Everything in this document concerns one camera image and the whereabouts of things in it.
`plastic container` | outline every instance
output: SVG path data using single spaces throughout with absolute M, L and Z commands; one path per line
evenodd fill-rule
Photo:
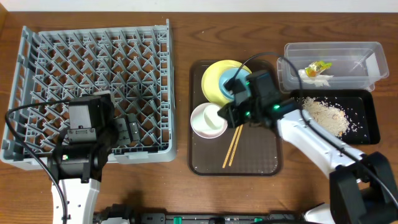
M 38 34 L 24 27 L 8 108 L 110 90 L 116 101 L 115 118 L 134 113 L 141 139 L 114 148 L 108 162 L 171 161 L 177 154 L 172 53 L 169 20 L 162 26 Z M 11 119 L 47 163 L 58 133 L 69 127 L 68 118 L 68 107 L 59 104 L 20 110 Z M 40 169 L 7 126 L 0 159 L 21 169 Z
M 376 81 L 389 76 L 386 56 L 378 42 L 293 43 L 285 46 L 284 56 L 297 69 L 304 69 L 315 61 L 333 63 L 330 69 L 322 73 L 322 75 L 333 75 L 328 80 L 330 86 L 315 86 L 304 82 L 304 89 L 373 91 Z M 282 92 L 288 93 L 299 89 L 296 74 L 281 58 L 277 61 L 277 74 Z

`brown tray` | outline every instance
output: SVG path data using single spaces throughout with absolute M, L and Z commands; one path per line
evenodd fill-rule
M 200 104 L 208 102 L 201 90 L 205 70 L 217 60 L 201 60 L 190 69 L 190 114 Z M 252 72 L 269 69 L 269 62 L 257 60 L 248 63 Z M 243 126 L 232 166 L 223 163 L 235 129 L 227 129 L 220 137 L 204 139 L 189 127 L 188 165 L 198 175 L 258 175 L 272 176 L 282 167 L 281 140 L 268 129 Z

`dish rack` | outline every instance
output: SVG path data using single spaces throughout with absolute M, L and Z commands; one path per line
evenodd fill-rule
M 59 30 L 24 27 L 9 109 L 73 99 L 110 90 L 115 118 L 135 114 L 140 141 L 112 149 L 110 163 L 167 162 L 175 158 L 172 32 L 165 26 Z M 47 163 L 60 131 L 69 128 L 68 106 L 27 108 L 11 115 L 16 131 Z M 0 159 L 21 169 L 40 169 L 4 129 Z

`wall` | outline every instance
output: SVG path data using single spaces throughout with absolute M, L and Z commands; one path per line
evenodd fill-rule
M 0 0 L 8 11 L 398 12 L 398 0 Z

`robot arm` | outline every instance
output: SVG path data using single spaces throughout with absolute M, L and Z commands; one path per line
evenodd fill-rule
M 354 155 L 358 160 L 362 159 L 361 155 L 364 154 L 363 152 L 345 144 L 324 130 L 318 123 L 311 119 L 307 111 L 303 111 L 303 114 L 307 120 L 310 120 L 310 124 L 317 131 L 321 132 L 335 144 L 344 147 L 348 153 Z M 328 178 L 329 174 L 336 170 L 336 167 L 349 166 L 354 163 L 352 159 L 342 154 L 306 126 L 299 110 L 291 111 L 285 114 L 282 119 L 278 119 L 277 130 L 283 140 L 292 143 L 300 149 Z
M 282 100 L 274 86 L 272 74 L 267 70 L 254 72 L 246 77 L 250 94 L 246 93 L 240 80 L 235 80 L 231 91 L 235 99 L 219 110 L 218 115 L 228 122 L 230 128 L 247 122 L 260 123 L 300 149 L 330 181 L 330 214 L 328 223 L 390 223 L 398 219 L 397 209 L 386 190 L 374 178 L 369 178 L 362 166 L 372 170 L 375 177 L 384 182 L 391 194 L 398 196 L 388 160 L 380 153 L 365 155 L 339 140 L 311 119 L 294 100 Z M 356 161 L 342 154 L 328 141 L 344 148 Z M 358 182 L 369 182 L 369 187 L 360 190 Z
M 139 139 L 135 117 L 114 119 L 109 91 L 69 102 L 70 129 L 64 130 L 48 160 L 48 168 L 64 194 L 69 224 L 93 223 L 102 169 L 113 147 Z M 68 135 L 67 144 L 62 144 Z M 52 186 L 53 223 L 62 224 L 59 194 Z

